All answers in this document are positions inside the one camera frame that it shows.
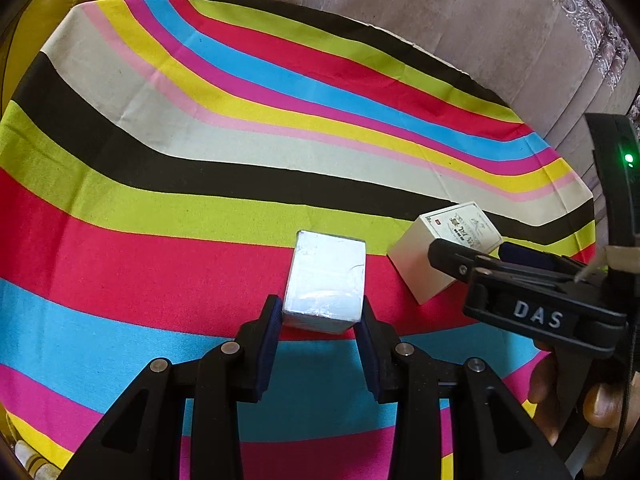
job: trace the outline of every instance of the metal screw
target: metal screw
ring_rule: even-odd
[[[482,361],[482,359],[478,357],[472,357],[471,359],[469,359],[469,361],[466,362],[466,365],[470,370],[473,370],[475,372],[484,372],[484,369],[486,368],[484,361]]]
[[[166,359],[154,359],[151,361],[149,368],[151,368],[152,372],[164,372],[168,366],[169,363]]]
[[[409,343],[398,343],[396,345],[396,352],[398,352],[400,355],[411,355],[412,353],[414,353],[414,350],[414,346]]]
[[[222,343],[220,350],[222,350],[223,354],[233,355],[240,349],[240,345],[235,341],[227,341],[226,343]]]

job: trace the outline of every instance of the multicolored striped fabric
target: multicolored striped fabric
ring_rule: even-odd
[[[365,240],[377,316],[437,358],[486,359],[521,402],[532,343],[463,317],[459,284],[418,306],[386,250],[475,200],[508,240],[593,251],[590,192],[492,92],[274,2],[76,7],[2,118],[0,166],[0,402],[58,466],[152,358],[198,358],[282,296],[300,229]],[[351,332],[284,329],[263,402],[239,408],[245,476],[384,479],[394,417]]]

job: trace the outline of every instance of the silver rivet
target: silver rivet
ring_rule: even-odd
[[[152,372],[164,372],[168,365],[169,363],[166,359],[154,359],[151,361],[149,368],[151,368]]]
[[[223,354],[233,355],[240,349],[240,345],[235,341],[227,341],[226,343],[222,343],[220,350],[222,350]]]
[[[486,368],[484,361],[482,361],[482,359],[478,357],[472,357],[471,359],[469,359],[469,361],[466,362],[466,365],[470,370],[473,370],[475,372],[484,372],[484,369]]]
[[[414,346],[409,343],[398,343],[396,345],[396,352],[398,352],[400,355],[411,355],[412,353],[414,353],[414,350]]]

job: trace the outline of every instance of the white box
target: white box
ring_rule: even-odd
[[[418,216],[387,255],[420,304],[455,281],[429,263],[429,245],[436,238],[444,238],[485,254],[503,242],[498,230],[475,202]]]
[[[284,324],[340,334],[359,322],[366,255],[362,240],[299,231],[282,307]]]

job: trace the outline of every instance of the fingernail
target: fingernail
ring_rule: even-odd
[[[611,396],[606,384],[601,384],[596,393],[596,400],[593,403],[593,414],[595,416],[605,416],[611,406]]]

